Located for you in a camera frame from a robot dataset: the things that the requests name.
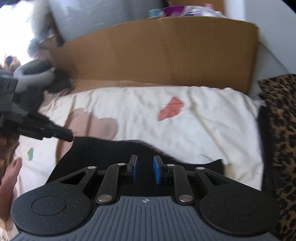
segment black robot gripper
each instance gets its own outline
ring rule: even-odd
[[[90,222],[100,207],[119,203],[120,186],[137,183],[137,164],[133,155],[127,164],[113,164],[99,171],[86,167],[27,192],[12,204],[13,221],[19,231],[39,237],[74,232]],[[174,205],[194,208],[207,226],[220,233],[243,238],[261,235],[272,231],[278,220],[276,200],[207,168],[186,171],[180,165],[164,165],[155,156],[153,170],[157,185],[173,187]],[[84,190],[94,178],[101,181],[90,200]]]

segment pink patch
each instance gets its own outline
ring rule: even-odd
[[[174,96],[170,102],[164,107],[157,116],[158,121],[163,121],[166,118],[173,117],[175,115],[178,115],[181,112],[182,107],[184,106],[184,103]]]

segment leopard print fabric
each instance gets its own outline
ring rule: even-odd
[[[275,190],[281,215],[273,234],[280,240],[296,240],[296,74],[261,80],[259,85],[270,111],[273,167],[281,174]]]

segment purple package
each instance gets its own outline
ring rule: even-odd
[[[165,17],[169,16],[182,16],[184,12],[185,6],[172,6],[172,7],[165,7],[163,9],[163,15]]]

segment gray metallic surface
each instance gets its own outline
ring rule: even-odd
[[[162,0],[49,0],[51,11],[65,42],[95,30],[147,18]]]
[[[230,237],[210,228],[193,207],[182,206],[171,197],[121,197],[114,205],[100,206],[91,219],[70,234],[35,237],[21,233],[14,241],[276,241],[271,234]]]

